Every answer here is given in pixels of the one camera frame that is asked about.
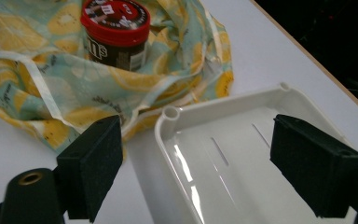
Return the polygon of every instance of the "white table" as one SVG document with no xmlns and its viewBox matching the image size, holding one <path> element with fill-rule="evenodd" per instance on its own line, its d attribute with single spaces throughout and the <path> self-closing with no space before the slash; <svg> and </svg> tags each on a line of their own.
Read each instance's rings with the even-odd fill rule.
<svg viewBox="0 0 358 224">
<path fill-rule="evenodd" d="M 306 93 L 358 150 L 358 102 L 354 97 L 326 75 L 252 1 L 202 2 L 225 24 L 231 40 L 235 75 L 232 94 L 286 82 Z M 153 130 L 137 134 L 127 144 L 129 157 L 119 170 L 95 223 L 163 223 L 175 217 L 174 211 L 157 211 L 157 204 L 170 191 L 158 184 L 163 180 L 144 175 L 163 172 L 152 163 L 153 153 L 158 152 L 156 148 Z M 53 169 L 56 156 L 27 133 L 0 119 L 0 202 L 12 177 L 39 167 Z M 67 223 L 88 222 L 69 220 Z"/>
</svg>

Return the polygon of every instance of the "lemon print fabric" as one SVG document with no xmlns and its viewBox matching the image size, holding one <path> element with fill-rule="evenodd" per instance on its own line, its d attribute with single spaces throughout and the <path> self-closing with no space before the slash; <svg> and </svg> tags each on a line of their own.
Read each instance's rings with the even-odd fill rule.
<svg viewBox="0 0 358 224">
<path fill-rule="evenodd" d="M 145 65 L 125 71 L 89 60 L 85 1 L 0 0 L 0 118 L 61 152 L 98 119 L 119 115 L 127 141 L 165 105 L 228 96 L 229 36 L 201 1 L 136 2 L 151 18 Z"/>
</svg>

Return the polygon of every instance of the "red jar lid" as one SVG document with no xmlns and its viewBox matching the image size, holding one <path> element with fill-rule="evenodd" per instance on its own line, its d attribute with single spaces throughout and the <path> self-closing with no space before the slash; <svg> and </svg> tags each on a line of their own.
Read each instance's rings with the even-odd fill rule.
<svg viewBox="0 0 358 224">
<path fill-rule="evenodd" d="M 128 47 L 146 41 L 150 14 L 131 0 L 89 0 L 83 5 L 81 23 L 97 41 Z"/>
</svg>

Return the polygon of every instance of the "white tray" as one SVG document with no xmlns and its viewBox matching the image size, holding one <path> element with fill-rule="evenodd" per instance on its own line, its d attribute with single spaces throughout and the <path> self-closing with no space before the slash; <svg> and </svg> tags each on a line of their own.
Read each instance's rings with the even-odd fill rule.
<svg viewBox="0 0 358 224">
<path fill-rule="evenodd" d="M 352 209 L 345 219 L 316 217 L 269 160 L 277 114 L 303 119 L 349 145 L 306 95 L 285 83 L 163 109 L 158 146 L 196 223 L 353 223 Z"/>
</svg>

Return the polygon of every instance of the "table surface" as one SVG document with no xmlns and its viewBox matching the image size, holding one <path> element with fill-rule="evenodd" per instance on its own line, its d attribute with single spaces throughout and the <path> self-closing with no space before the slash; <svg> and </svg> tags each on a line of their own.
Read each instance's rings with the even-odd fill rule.
<svg viewBox="0 0 358 224">
<path fill-rule="evenodd" d="M 316 63 L 253 1 L 202 0 L 226 26 L 235 81 L 231 94 L 242 94 L 286 82 L 302 90 L 358 150 L 358 101 Z M 153 130 L 136 135 L 132 147 L 155 147 Z M 26 170 L 56 167 L 57 155 L 25 132 L 0 119 L 0 202 L 12 177 Z M 95 223 L 153 223 L 130 156 L 117 174 Z M 66 220 L 66 223 L 88 223 Z"/>
</svg>

